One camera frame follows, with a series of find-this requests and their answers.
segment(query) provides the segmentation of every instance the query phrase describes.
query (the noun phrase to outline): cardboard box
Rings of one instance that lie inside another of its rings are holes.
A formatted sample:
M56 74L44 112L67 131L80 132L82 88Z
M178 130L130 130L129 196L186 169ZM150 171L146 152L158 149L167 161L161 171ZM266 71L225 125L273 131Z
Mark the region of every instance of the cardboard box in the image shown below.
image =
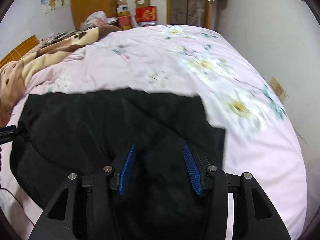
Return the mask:
M136 3L136 8L150 6L150 0L135 0L135 3Z
M152 22L157 20L157 7L140 7L136 8L137 22Z

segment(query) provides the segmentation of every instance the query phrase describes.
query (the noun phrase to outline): clutter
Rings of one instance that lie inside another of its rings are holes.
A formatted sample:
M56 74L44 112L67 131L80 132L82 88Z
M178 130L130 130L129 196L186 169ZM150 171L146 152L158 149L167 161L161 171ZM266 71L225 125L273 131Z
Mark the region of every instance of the clutter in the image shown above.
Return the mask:
M118 17L118 23L121 30L129 30L131 28L131 15Z
M137 22L150 22L157 20L157 7L139 7L136 8L136 20Z
M138 27L137 20L136 20L136 17L134 15L131 16L131 26L133 28Z
M121 5L128 5L127 0L117 0L117 3L118 3L118 6L121 6Z
M135 0L135 3L136 3L136 8L150 6L150 0Z
M73 36L74 34L76 34L76 30L73 30L71 32L63 32L63 33L60 33L59 35L56 35L55 33L53 35L51 35L49 37L49 40L47 39L47 41L43 44L43 48L44 47L47 47L47 46L50 46L52 44L55 44L59 41L62 41L66 38L69 38L71 36Z
M157 25L157 22L155 21L152 21L152 22L142 22L142 23L139 23L140 27L146 27L146 26L156 26Z
M106 14L103 11L94 12L85 20L84 23L81 23L80 30L84 31L88 28L99 27L105 24L111 24L115 21L117 21L115 17L107 18Z
M118 16L130 15L127 5L119 5L117 8Z

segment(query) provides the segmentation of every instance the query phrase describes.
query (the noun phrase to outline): wooden headboard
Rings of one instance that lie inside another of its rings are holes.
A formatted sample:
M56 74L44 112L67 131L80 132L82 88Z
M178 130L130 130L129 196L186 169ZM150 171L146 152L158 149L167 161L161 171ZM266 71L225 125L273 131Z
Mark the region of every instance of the wooden headboard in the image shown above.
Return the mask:
M15 47L12 51L10 51L9 54L0 61L0 68L2 68L5 64L7 64L10 61L21 59L23 55L25 55L29 50L33 49L38 44L39 42L35 35L26 39L24 42Z

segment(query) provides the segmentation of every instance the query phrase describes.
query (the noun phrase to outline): plastic bag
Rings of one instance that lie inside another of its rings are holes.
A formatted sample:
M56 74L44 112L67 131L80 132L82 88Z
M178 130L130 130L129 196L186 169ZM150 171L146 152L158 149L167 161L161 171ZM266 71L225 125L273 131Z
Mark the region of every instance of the plastic bag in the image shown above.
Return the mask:
M118 6L120 5L128 5L127 0L117 0Z
M108 18L103 11L98 11L90 15L85 22L81 23L80 30L83 31L90 27L97 27L108 23Z

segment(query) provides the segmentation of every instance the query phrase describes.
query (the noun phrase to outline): cable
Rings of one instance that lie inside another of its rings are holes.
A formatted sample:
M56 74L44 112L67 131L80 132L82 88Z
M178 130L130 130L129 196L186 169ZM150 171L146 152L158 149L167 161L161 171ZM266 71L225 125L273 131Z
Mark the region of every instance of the cable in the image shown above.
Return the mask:
M20 204L20 206L22 207L22 209L24 210L23 206L21 205L20 201L10 192L10 190L6 189L6 188L0 188L0 190L6 190L7 192L9 192L13 197L14 199ZM29 219L29 221L31 222L31 224L33 226L35 226L35 224L30 220L30 218L27 216L27 218Z

